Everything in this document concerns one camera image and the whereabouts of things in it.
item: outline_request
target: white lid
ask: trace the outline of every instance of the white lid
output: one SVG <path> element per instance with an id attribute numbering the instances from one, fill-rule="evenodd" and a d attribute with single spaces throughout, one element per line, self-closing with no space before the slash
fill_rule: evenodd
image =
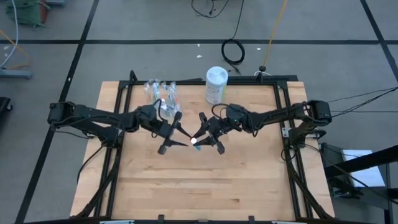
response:
<path id="1" fill-rule="evenodd" d="M 215 66 L 207 71 L 206 79 L 212 84 L 223 85 L 228 81 L 228 72 L 219 66 Z"/>

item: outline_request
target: gray floor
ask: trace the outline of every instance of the gray floor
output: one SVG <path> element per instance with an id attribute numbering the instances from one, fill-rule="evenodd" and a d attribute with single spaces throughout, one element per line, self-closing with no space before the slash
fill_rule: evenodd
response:
<path id="1" fill-rule="evenodd" d="M 210 1 L 207 7 L 205 0 L 195 2 L 197 8 L 208 11 Z M 21 27 L 20 38 L 79 40 L 92 3 L 93 0 L 69 0 L 64 8 L 49 12 L 46 28 Z M 217 10 L 223 3 L 215 1 Z M 240 3 L 230 0 L 220 17 L 209 20 L 198 17 L 189 0 L 100 0 L 87 39 L 227 39 L 234 32 Z M 397 40 L 398 3 L 373 0 L 368 4 L 384 38 Z M 0 11 L 4 5 L 0 2 Z M 246 1 L 236 38 L 268 39 L 281 5 L 282 1 Z M 13 22 L 4 13 L 0 13 L 0 21 L 0 29 L 14 38 Z M 275 38 L 377 40 L 359 0 L 289 1 Z M 31 80 L 0 80 L 0 95 L 11 97 L 15 105 L 0 132 L 0 223 L 15 220 L 48 130 L 49 103 L 58 100 L 77 48 L 67 44 L 21 46 L 33 58 L 31 69 L 35 76 Z M 267 45 L 244 46 L 246 58 L 239 69 L 244 75 L 252 75 L 264 60 Z M 220 48 L 220 44 L 85 45 L 67 100 L 95 106 L 101 82 L 125 80 L 131 69 L 140 80 L 204 78 L 212 66 L 229 68 Z M 398 58 L 398 45 L 388 48 Z M 235 52 L 239 54 L 233 46 L 226 49 L 228 55 Z M 10 64 L 23 60 L 16 54 Z M 397 86 L 380 45 L 275 44 L 267 71 L 273 75 L 297 75 L 305 82 L 309 99 L 332 100 Z M 398 110 L 397 97 L 398 93 L 391 93 L 362 109 Z M 331 108 L 343 110 L 368 98 L 336 102 Z M 350 149 L 380 150 L 397 144 L 397 125 L 396 113 L 351 113 L 336 118 L 326 128 L 328 134 L 322 141 Z M 85 140 L 55 135 L 26 221 L 68 217 L 85 145 Z M 396 164 L 391 167 L 392 174 L 398 171 Z M 393 186 L 397 187 L 397 182 L 393 179 Z M 381 209 L 342 199 L 333 199 L 333 204 L 336 216 L 343 220 L 384 221 Z"/>

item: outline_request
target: wire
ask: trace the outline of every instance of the wire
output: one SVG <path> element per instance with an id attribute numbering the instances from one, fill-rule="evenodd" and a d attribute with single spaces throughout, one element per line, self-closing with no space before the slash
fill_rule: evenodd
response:
<path id="1" fill-rule="evenodd" d="M 225 106 L 225 108 L 227 108 L 227 107 L 229 107 L 229 105 L 228 105 L 228 104 L 225 104 L 225 103 L 218 103 L 218 104 L 213 105 L 213 106 L 211 107 L 211 113 L 213 114 L 213 116 L 215 116 L 215 117 L 218 118 L 218 119 L 223 119 L 223 118 L 221 117 L 221 111 L 220 111 L 220 115 L 219 115 L 219 116 L 214 112 L 214 108 L 216 108 L 217 106 Z"/>
<path id="2" fill-rule="evenodd" d="M 260 72 L 260 71 L 256 71 L 256 72 L 254 72 L 254 76 L 258 76 L 260 73 L 261 73 L 261 74 L 268 75 L 268 76 L 272 76 L 270 73 L 266 73 L 266 72 Z"/>
<path id="3" fill-rule="evenodd" d="M 398 113 L 398 111 L 351 111 L 351 113 Z"/>
<path id="4" fill-rule="evenodd" d="M 283 15 L 283 13 L 284 13 L 284 11 L 285 11 L 286 3 L 287 3 L 287 0 L 284 1 L 284 4 L 283 4 L 283 6 L 282 6 L 282 9 L 280 9 L 278 19 L 276 20 L 275 25 L 274 25 L 274 28 L 273 28 L 273 30 L 272 30 L 271 37 L 270 37 L 270 39 L 269 39 L 269 43 L 268 43 L 268 46 L 267 46 L 266 59 L 264 59 L 264 63 L 262 64 L 263 66 L 266 66 L 266 65 L 267 65 L 268 55 L 269 55 L 269 50 L 271 49 L 272 40 L 273 40 L 273 38 L 274 38 L 274 34 L 275 34 L 275 31 L 276 31 L 276 28 L 277 28 L 278 25 L 279 25 L 280 18 L 282 18 L 282 15 Z"/>
<path id="5" fill-rule="evenodd" d="M 83 170 L 83 168 L 87 165 L 87 163 L 88 163 L 89 161 L 92 160 L 92 158 L 95 157 L 95 155 L 97 155 L 97 154 L 101 151 L 102 148 L 104 148 L 104 146 L 101 146 L 99 149 L 97 149 L 97 151 L 95 151 L 95 152 L 83 163 L 83 165 L 81 165 L 81 167 L 80 167 L 80 169 L 79 169 L 79 172 L 77 173 L 77 182 L 79 182 L 80 173 L 81 173 L 81 171 Z"/>
<path id="6" fill-rule="evenodd" d="M 213 12 L 213 9 L 214 9 L 214 0 L 211 0 L 211 2 L 212 2 L 212 4 L 213 4 L 213 6 L 211 7 L 211 11 L 210 11 L 210 12 Z M 215 16 L 207 16 L 207 15 L 204 15 L 204 14 L 200 13 L 199 11 L 197 11 L 197 10 L 195 9 L 195 7 L 193 7 L 193 0 L 191 1 L 191 8 L 192 8 L 197 14 L 199 14 L 200 16 L 203 16 L 203 17 L 212 19 L 212 18 L 216 18 L 217 16 L 219 16 L 219 15 L 224 11 L 224 9 L 225 9 L 226 5 L 228 4 L 228 2 L 229 2 L 229 0 L 227 0 L 227 1 L 225 2 L 225 5 L 223 6 L 223 8 L 222 8 L 222 9 L 218 12 L 218 14 L 215 15 Z"/>
<path id="7" fill-rule="evenodd" d="M 56 132 L 56 133 L 64 133 L 64 134 L 71 134 L 71 135 L 76 136 L 76 137 L 78 137 L 78 138 L 89 139 L 89 137 L 80 136 L 80 135 L 78 135 L 78 134 L 71 133 L 71 132 L 69 132 L 69 131 L 54 131 L 54 132 Z"/>
<path id="8" fill-rule="evenodd" d="M 213 13 L 214 1 L 215 1 L 215 0 L 211 0 L 211 9 L 210 9 L 209 15 L 212 15 L 212 13 Z"/>
<path id="9" fill-rule="evenodd" d="M 162 115 L 160 115 L 160 106 L 162 105 L 162 100 L 161 99 L 157 99 L 152 105 L 156 105 L 157 102 L 159 103 L 159 106 L 157 107 L 157 114 L 159 115 L 159 118 L 164 121 L 165 119 L 162 117 Z"/>
<path id="10" fill-rule="evenodd" d="M 290 162 L 290 161 L 292 161 L 292 160 L 294 159 L 294 157 L 296 157 L 296 155 L 297 155 L 297 149 L 294 149 L 294 155 L 293 155 L 289 160 L 287 160 L 287 159 L 285 159 L 285 158 L 283 157 L 284 152 L 285 152 L 285 149 L 282 149 L 282 151 L 280 152 L 280 158 L 282 158 L 282 160 L 285 161 L 285 162 Z"/>
<path id="11" fill-rule="evenodd" d="M 319 154 L 322 156 L 322 158 L 324 158 L 326 161 L 328 161 L 330 163 L 330 165 L 332 165 L 333 167 L 335 167 L 336 169 L 338 169 L 340 172 L 342 172 L 344 175 L 347 175 L 348 177 L 351 177 L 353 180 L 357 181 L 358 183 L 362 184 L 364 187 L 366 187 L 368 190 L 370 190 L 372 193 L 378 195 L 379 197 L 382 197 L 388 201 L 390 201 L 391 203 L 394 203 L 396 205 L 398 205 L 398 202 L 396 202 L 395 200 L 386 197 L 382 194 L 380 194 L 379 192 L 373 190 L 372 188 L 370 188 L 368 185 L 366 185 L 364 182 L 358 180 L 357 178 L 353 177 L 351 174 L 347 173 L 345 170 L 343 170 L 342 168 L 338 167 L 336 164 L 332 163 L 328 158 L 326 158 L 326 156 L 317 148 L 310 146 L 308 144 L 306 144 L 306 146 L 311 147 L 312 149 L 315 149 L 317 152 L 319 152 Z"/>
<path id="12" fill-rule="evenodd" d="M 237 40 L 234 40 L 234 38 L 236 36 L 236 33 L 238 32 L 239 23 L 241 22 L 243 4 L 244 4 L 244 0 L 242 0 L 241 10 L 239 12 L 238 23 L 236 24 L 234 35 L 232 36 L 232 38 L 230 38 L 228 40 L 224 40 L 224 42 L 221 44 L 221 54 L 222 54 L 224 60 L 226 61 L 226 63 L 228 63 L 230 66 L 232 66 L 235 69 L 235 71 L 238 74 L 240 74 L 240 75 L 242 75 L 241 72 L 234 65 L 240 65 L 243 62 L 244 56 L 246 55 L 246 51 L 244 50 L 243 44 L 241 44 Z M 225 55 L 224 48 L 225 48 L 225 45 L 228 44 L 228 43 L 234 43 L 234 44 L 236 44 L 239 47 L 239 49 L 241 49 L 241 58 L 239 60 L 231 60 Z"/>
<path id="13" fill-rule="evenodd" d="M 392 89 L 395 89 L 395 88 L 398 88 L 398 86 L 392 87 L 392 88 L 386 88 L 386 89 L 383 89 L 383 90 L 370 91 L 368 93 L 362 93 L 362 94 L 359 94 L 359 95 L 354 95 L 354 96 L 349 96 L 349 97 L 342 97 L 342 98 L 338 98 L 338 99 L 335 99 L 335 100 L 330 100 L 330 101 L 328 101 L 328 103 L 332 103 L 332 102 L 336 102 L 336 101 L 340 101 L 340 100 L 348 100 L 348 99 L 352 99 L 352 98 L 359 97 L 359 96 L 369 95 L 369 94 L 372 94 L 372 93 L 392 90 Z"/>
<path id="14" fill-rule="evenodd" d="M 383 93 L 383 94 L 380 94 L 380 95 L 378 95 L 378 96 L 376 96 L 376 97 L 374 97 L 374 98 L 371 98 L 370 100 L 365 101 L 364 103 L 361 103 L 361 104 L 352 106 L 351 108 L 348 108 L 347 110 L 344 110 L 343 112 L 338 113 L 338 114 L 332 116 L 332 118 L 335 118 L 335 117 L 337 117 L 337 116 L 344 115 L 344 114 L 346 114 L 346 113 L 352 112 L 352 111 L 354 111 L 354 110 L 356 110 L 356 109 L 358 109 L 358 108 L 360 108 L 360 107 L 362 107 L 362 106 L 364 106 L 364 105 L 366 105 L 366 104 L 368 104 L 368 103 L 370 103 L 370 102 L 372 102 L 372 101 L 374 101 L 374 100 L 376 100 L 376 99 L 378 99 L 378 98 L 380 98 L 380 97 L 382 97 L 382 96 L 384 96 L 384 95 L 386 95 L 386 94 L 388 94 L 388 93 L 391 93 L 391 92 L 393 92 L 393 91 L 396 91 L 397 89 L 398 89 L 398 87 L 395 87 L 395 88 L 393 88 L 393 89 L 391 89 L 391 90 L 389 90 L 389 91 L 387 91 L 387 92 L 385 92 L 385 93 Z"/>
<path id="15" fill-rule="evenodd" d="M 220 117 L 222 117 L 222 112 L 223 112 L 223 110 L 226 110 L 226 107 L 224 107 L 224 108 L 222 108 L 221 110 L 220 110 Z"/>
<path id="16" fill-rule="evenodd" d="M 339 151 L 336 151 L 336 150 L 334 150 L 334 149 L 331 149 L 331 148 L 329 148 L 328 146 L 326 146 L 326 145 L 323 145 L 323 147 L 325 147 L 325 148 L 327 148 L 329 151 L 332 151 L 332 152 L 334 152 L 334 153 L 336 153 L 336 154 L 339 154 L 339 155 L 342 155 L 342 156 L 353 156 L 353 157 L 360 157 L 360 156 L 355 156 L 355 155 L 350 155 L 350 154 L 344 154 L 344 153 L 342 153 L 342 152 L 339 152 Z"/>
<path id="17" fill-rule="evenodd" d="M 14 54 L 16 47 L 18 46 L 18 40 L 19 40 L 19 31 L 18 31 L 18 17 L 17 17 L 17 7 L 15 7 L 15 2 L 14 0 L 11 0 L 12 2 L 12 6 L 14 8 L 14 18 L 15 18 L 15 26 L 16 26 L 16 43 L 14 45 L 14 47 L 11 50 L 11 53 L 8 55 L 8 57 L 3 61 L 3 63 L 0 65 L 0 68 L 2 68 L 7 62 L 8 60 L 11 58 L 11 56 Z"/>

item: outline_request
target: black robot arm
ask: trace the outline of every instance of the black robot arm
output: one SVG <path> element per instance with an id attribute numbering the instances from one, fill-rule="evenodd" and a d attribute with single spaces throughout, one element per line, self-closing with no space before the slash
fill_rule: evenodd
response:
<path id="1" fill-rule="evenodd" d="M 158 150 L 159 154 L 164 154 L 166 147 L 187 146 L 170 139 L 175 129 L 190 137 L 181 127 L 181 118 L 181 112 L 177 112 L 172 124 L 169 124 L 166 119 L 158 120 L 154 105 L 139 106 L 132 112 L 119 114 L 76 105 L 72 102 L 61 102 L 50 105 L 47 122 L 54 129 L 71 126 L 79 129 L 85 135 L 97 136 L 102 145 L 106 147 L 118 147 L 121 143 L 122 132 L 133 133 L 142 127 L 165 139 Z M 96 123 L 110 126 L 103 127 Z"/>
<path id="2" fill-rule="evenodd" d="M 290 145 L 303 147 L 306 135 L 313 133 L 316 127 L 326 126 L 331 122 L 329 104 L 318 100 L 296 103 L 286 108 L 265 113 L 250 112 L 236 104 L 225 105 L 225 108 L 225 118 L 215 114 L 207 120 L 204 113 L 199 114 L 201 127 L 192 137 L 196 139 L 206 132 L 208 132 L 208 137 L 196 142 L 194 146 L 216 145 L 218 152 L 222 154 L 225 152 L 225 148 L 218 138 L 231 130 L 245 131 L 256 137 L 258 131 L 265 125 L 290 119 L 300 119 L 303 122 L 299 127 L 289 130 L 288 140 Z"/>

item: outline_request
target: wooden tabletop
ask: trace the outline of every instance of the wooden tabletop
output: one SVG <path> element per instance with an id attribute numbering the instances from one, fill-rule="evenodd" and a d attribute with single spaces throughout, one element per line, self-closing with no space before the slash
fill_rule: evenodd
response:
<path id="1" fill-rule="evenodd" d="M 307 100 L 302 82 L 288 82 L 288 87 L 292 103 Z M 117 91 L 118 82 L 104 82 L 97 108 L 113 111 Z M 205 86 L 179 85 L 177 91 L 183 112 L 181 124 L 194 134 L 200 127 L 199 112 L 212 116 L 211 105 L 204 97 Z M 224 103 L 260 113 L 276 109 L 271 86 L 227 86 Z M 146 104 L 143 86 L 134 86 L 129 110 Z M 190 144 L 178 131 L 172 139 Z M 162 156 L 157 153 L 162 141 L 151 138 L 144 129 L 126 134 L 113 219 L 156 220 L 159 214 L 168 220 L 247 220 L 249 215 L 256 220 L 295 219 L 286 164 L 280 158 L 283 146 L 279 123 L 264 126 L 256 138 L 237 131 L 222 136 L 220 141 L 226 150 L 223 155 L 211 146 L 202 146 L 201 151 L 193 146 L 174 146 Z M 307 139 L 307 144 L 317 147 L 314 139 Z M 99 146 L 97 139 L 89 140 L 85 160 Z M 98 189 L 104 152 L 83 169 L 71 215 L 80 212 Z M 309 147 L 301 153 L 308 189 L 334 216 L 319 153 Z M 305 217 L 302 194 L 297 189 L 301 215 Z M 105 213 L 107 200 L 108 191 L 101 214 Z"/>

